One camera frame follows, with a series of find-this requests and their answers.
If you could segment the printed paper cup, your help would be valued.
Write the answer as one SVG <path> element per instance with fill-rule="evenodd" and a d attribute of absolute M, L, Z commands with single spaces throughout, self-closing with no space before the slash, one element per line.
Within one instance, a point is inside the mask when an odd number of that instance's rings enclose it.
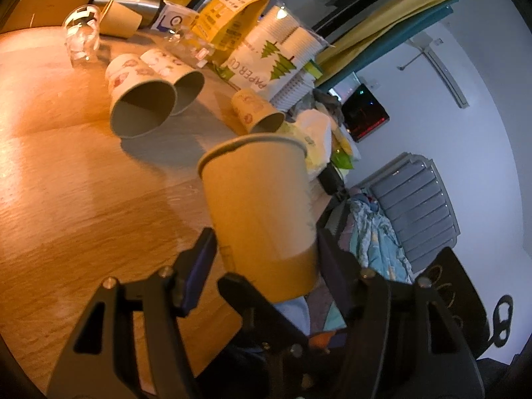
<path fill-rule="evenodd" d="M 239 121 L 248 133 L 277 132 L 285 121 L 285 113 L 252 89 L 241 89 L 231 98 Z"/>
<path fill-rule="evenodd" d="M 105 70 L 111 97 L 110 127 L 121 139 L 146 135 L 162 126 L 177 104 L 177 91 L 141 58 L 124 53 Z"/>
<path fill-rule="evenodd" d="M 142 53 L 141 60 L 176 89 L 177 102 L 171 115 L 178 115 L 189 108 L 205 85 L 205 77 L 201 71 L 164 50 L 149 49 Z"/>

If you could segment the stainless steel thermos bottle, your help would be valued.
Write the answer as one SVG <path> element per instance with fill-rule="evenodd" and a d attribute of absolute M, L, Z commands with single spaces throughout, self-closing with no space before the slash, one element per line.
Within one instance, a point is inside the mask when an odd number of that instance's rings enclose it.
<path fill-rule="evenodd" d="M 141 28 L 152 26 L 164 6 L 163 0 L 93 0 L 93 4 L 104 7 L 109 1 L 124 5 L 141 15 Z"/>

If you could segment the paper cups pack bag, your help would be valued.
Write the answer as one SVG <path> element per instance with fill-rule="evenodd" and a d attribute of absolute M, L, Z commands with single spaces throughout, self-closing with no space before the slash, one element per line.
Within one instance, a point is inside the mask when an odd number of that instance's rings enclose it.
<path fill-rule="evenodd" d="M 271 100 L 327 46 L 284 5 L 274 5 L 232 52 L 218 73 L 238 89 Z"/>

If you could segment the small brown paper cup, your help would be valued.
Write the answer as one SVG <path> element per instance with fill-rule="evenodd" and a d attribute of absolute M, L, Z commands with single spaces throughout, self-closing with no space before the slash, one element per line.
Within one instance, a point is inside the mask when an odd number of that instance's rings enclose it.
<path fill-rule="evenodd" d="M 142 16 L 115 1 L 109 1 L 102 12 L 100 33 L 107 36 L 130 39 L 142 23 Z"/>

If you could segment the yellow curtain right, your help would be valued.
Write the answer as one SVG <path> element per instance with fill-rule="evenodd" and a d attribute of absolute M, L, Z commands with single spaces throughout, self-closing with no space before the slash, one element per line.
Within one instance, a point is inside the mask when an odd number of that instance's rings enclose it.
<path fill-rule="evenodd" d="M 317 81 L 317 86 L 324 85 L 347 68 L 349 63 L 395 25 L 445 1 L 390 0 L 336 40 L 330 48 L 318 54 L 316 61 L 323 76 Z"/>

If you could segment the black monitor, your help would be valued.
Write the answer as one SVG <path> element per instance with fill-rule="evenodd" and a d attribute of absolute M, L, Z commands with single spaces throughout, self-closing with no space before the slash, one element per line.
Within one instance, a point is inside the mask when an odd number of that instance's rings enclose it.
<path fill-rule="evenodd" d="M 359 142 L 390 120 L 385 108 L 365 84 L 361 84 L 342 105 L 343 124 Z"/>

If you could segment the printed paper cup right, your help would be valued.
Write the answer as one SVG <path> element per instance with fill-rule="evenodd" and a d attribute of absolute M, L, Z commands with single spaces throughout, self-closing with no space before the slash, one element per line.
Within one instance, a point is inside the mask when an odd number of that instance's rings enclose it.
<path fill-rule="evenodd" d="M 277 132 L 285 121 L 285 113 L 252 89 L 241 89 L 231 98 L 239 121 L 248 133 Z"/>

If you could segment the brown cardboard box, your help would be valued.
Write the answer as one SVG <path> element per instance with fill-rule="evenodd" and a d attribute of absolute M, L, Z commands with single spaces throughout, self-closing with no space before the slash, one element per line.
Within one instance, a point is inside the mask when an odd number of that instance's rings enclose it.
<path fill-rule="evenodd" d="M 91 0 L 21 0 L 1 28 L 1 33 L 61 26 L 72 11 L 90 2 Z"/>

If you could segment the black pouch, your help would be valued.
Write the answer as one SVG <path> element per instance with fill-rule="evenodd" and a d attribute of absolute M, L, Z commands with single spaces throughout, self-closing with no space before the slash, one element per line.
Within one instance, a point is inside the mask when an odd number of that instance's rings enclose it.
<path fill-rule="evenodd" d="M 331 197 L 344 191 L 343 177 L 332 162 L 327 163 L 326 167 L 320 172 L 318 181 L 324 191 Z"/>

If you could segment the white air conditioner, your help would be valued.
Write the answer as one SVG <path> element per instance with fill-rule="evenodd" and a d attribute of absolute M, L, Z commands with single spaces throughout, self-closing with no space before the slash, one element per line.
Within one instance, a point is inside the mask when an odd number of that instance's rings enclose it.
<path fill-rule="evenodd" d="M 432 65 L 433 69 L 437 72 L 438 76 L 440 76 L 440 79 L 446 85 L 449 93 L 456 101 L 458 107 L 466 109 L 470 104 L 468 103 L 464 92 L 456 82 L 456 79 L 446 67 L 446 64 L 438 57 L 433 47 L 436 41 L 429 34 L 421 32 L 408 39 L 408 43 L 418 49 Z"/>

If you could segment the clear plastic cup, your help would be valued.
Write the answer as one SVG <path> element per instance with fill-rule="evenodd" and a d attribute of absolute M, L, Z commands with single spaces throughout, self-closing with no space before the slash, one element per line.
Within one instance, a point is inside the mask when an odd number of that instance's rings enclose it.
<path fill-rule="evenodd" d="M 73 67 L 97 60 L 101 12 L 95 5 L 81 5 L 64 20 L 65 47 Z"/>

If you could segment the yellow paper bag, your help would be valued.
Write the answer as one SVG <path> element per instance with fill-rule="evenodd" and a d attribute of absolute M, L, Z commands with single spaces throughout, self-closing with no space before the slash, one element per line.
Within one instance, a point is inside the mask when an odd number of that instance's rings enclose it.
<path fill-rule="evenodd" d="M 211 0 L 192 31 L 219 53 L 234 51 L 255 27 L 270 0 Z"/>

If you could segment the printed paper cup behind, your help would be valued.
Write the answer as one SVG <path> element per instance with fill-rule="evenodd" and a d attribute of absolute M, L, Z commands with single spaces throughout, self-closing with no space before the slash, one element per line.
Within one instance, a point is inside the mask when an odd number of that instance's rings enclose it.
<path fill-rule="evenodd" d="M 189 108 L 205 85 L 205 77 L 201 71 L 164 50 L 149 49 L 142 53 L 141 60 L 176 89 L 177 102 L 171 115 L 178 115 Z"/>

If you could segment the plain kraft paper cup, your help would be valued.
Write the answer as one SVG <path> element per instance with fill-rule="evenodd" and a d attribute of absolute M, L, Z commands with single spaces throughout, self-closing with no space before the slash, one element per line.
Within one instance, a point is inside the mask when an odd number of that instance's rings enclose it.
<path fill-rule="evenodd" d="M 198 162 L 226 272 L 274 304 L 305 296 L 318 282 L 306 156 L 301 141 L 261 133 L 224 142 Z"/>

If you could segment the small white carton box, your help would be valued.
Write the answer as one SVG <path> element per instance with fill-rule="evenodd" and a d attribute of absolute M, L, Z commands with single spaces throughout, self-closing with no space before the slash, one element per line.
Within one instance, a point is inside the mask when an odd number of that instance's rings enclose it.
<path fill-rule="evenodd" d="M 164 0 L 150 29 L 159 33 L 176 32 L 182 26 L 191 27 L 198 17 L 199 13 L 195 10 Z"/>

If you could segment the floral blue blanket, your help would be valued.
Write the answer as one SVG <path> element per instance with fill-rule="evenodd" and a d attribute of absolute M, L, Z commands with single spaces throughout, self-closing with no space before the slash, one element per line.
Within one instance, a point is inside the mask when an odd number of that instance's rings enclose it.
<path fill-rule="evenodd" d="M 318 226 L 330 231 L 339 248 L 351 253 L 361 267 L 371 268 L 390 281 L 413 282 L 412 266 L 390 219 L 366 193 L 354 188 L 349 194 L 333 197 L 319 216 Z M 322 277 L 304 302 L 310 334 L 345 326 Z"/>

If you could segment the printed paper cup front left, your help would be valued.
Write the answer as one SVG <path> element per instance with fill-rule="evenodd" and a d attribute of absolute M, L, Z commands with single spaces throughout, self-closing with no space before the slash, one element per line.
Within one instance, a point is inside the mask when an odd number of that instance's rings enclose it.
<path fill-rule="evenodd" d="M 141 58 L 124 53 L 105 70 L 111 97 L 110 127 L 121 139 L 146 135 L 162 126 L 177 104 L 177 91 Z"/>

